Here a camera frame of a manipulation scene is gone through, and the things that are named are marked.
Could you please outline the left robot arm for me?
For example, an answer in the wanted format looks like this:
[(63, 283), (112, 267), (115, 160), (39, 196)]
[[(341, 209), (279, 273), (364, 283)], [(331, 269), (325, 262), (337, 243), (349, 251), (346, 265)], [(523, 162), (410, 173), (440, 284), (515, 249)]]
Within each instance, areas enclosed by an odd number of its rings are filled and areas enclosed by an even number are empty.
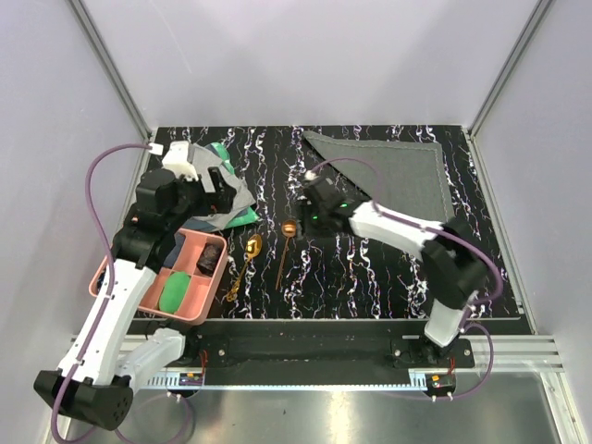
[(236, 191), (216, 166), (207, 169), (214, 189), (200, 178), (161, 167), (145, 173), (136, 187), (136, 201), (122, 228), (107, 245), (103, 285), (74, 344), (57, 369), (42, 370), (34, 391), (52, 409), (105, 430), (126, 418), (135, 393), (164, 366), (193, 364), (199, 357), (196, 339), (171, 328), (126, 357), (119, 352), (142, 298), (155, 283), (175, 235), (194, 216), (230, 211)]

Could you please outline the dark grey napkin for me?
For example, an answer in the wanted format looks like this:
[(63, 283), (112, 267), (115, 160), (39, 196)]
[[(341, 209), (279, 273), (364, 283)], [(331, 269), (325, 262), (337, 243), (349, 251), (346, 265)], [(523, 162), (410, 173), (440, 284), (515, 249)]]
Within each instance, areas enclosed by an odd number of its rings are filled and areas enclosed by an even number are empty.
[(454, 216), (441, 145), (437, 142), (340, 140), (306, 131), (302, 135), (323, 159), (383, 206), (425, 220)]

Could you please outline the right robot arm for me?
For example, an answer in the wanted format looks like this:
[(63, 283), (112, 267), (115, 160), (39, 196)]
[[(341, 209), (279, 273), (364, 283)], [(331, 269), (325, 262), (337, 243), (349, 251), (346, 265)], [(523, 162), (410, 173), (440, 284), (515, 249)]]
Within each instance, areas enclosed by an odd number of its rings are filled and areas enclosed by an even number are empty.
[(379, 241), (421, 261), (433, 303), (420, 355), (435, 367), (448, 361), (453, 355), (451, 343), (463, 328), (466, 305), (487, 277), (487, 265), (467, 241), (462, 221), (428, 221), (372, 200), (351, 199), (330, 179), (312, 172), (305, 174), (302, 191), (299, 230), (303, 236), (349, 234)]

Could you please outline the gold spoon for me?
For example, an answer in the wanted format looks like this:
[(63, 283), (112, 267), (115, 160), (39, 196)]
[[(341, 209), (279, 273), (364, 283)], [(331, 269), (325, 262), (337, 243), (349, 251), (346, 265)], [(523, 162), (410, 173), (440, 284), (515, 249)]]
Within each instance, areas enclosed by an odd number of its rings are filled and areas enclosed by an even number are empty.
[(259, 253), (262, 251), (262, 247), (263, 247), (263, 239), (260, 234), (253, 234), (248, 239), (246, 246), (245, 246), (245, 254), (246, 254), (245, 263), (244, 263), (238, 277), (236, 278), (235, 282), (233, 283), (230, 291), (225, 296), (225, 299), (227, 302), (234, 302), (237, 299), (238, 292), (239, 292), (239, 289), (241, 286), (241, 280), (244, 276), (244, 273), (246, 272), (246, 269), (247, 269), (249, 263), (252, 261), (252, 259), (254, 259), (256, 256), (258, 256)]

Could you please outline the copper spoon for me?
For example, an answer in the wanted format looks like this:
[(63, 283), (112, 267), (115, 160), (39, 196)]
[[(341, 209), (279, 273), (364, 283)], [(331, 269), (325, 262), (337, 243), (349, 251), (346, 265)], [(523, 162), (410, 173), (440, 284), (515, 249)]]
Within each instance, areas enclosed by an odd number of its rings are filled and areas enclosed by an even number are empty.
[(281, 279), (283, 274), (283, 269), (287, 257), (287, 253), (290, 247), (290, 241), (297, 235), (298, 232), (298, 224), (295, 220), (289, 219), (282, 223), (281, 225), (281, 233), (285, 238), (284, 248), (281, 254), (279, 268), (277, 272), (277, 279), (276, 279), (276, 289), (278, 290), (281, 285)]

